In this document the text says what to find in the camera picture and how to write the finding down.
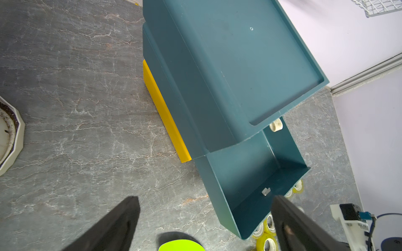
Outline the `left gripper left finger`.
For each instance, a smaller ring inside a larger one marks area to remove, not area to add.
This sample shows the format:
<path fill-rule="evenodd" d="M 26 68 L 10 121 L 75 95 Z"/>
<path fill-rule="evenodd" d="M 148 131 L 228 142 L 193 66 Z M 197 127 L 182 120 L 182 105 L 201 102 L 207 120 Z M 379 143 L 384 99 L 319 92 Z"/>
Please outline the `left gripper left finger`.
<path fill-rule="evenodd" d="M 139 198 L 129 196 L 64 250 L 128 251 L 133 241 L 139 215 Z"/>

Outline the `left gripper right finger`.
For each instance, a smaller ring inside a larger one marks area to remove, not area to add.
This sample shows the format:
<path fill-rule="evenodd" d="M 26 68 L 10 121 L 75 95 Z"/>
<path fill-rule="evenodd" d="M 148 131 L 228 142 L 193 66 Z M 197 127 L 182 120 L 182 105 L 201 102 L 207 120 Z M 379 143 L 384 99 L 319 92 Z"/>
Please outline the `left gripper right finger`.
<path fill-rule="evenodd" d="M 275 196 L 271 207 L 282 251 L 349 251 L 284 196 Z"/>

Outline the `teal three-drawer cabinet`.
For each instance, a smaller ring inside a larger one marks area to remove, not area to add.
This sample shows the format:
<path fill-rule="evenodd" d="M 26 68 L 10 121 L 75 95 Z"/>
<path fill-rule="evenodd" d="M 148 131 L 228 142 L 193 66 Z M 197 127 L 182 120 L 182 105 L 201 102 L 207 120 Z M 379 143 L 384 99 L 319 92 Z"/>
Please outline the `teal three-drawer cabinet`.
<path fill-rule="evenodd" d="M 328 79 L 279 1 L 144 1 L 143 56 L 223 227 L 249 239 L 309 170 L 270 124 Z"/>

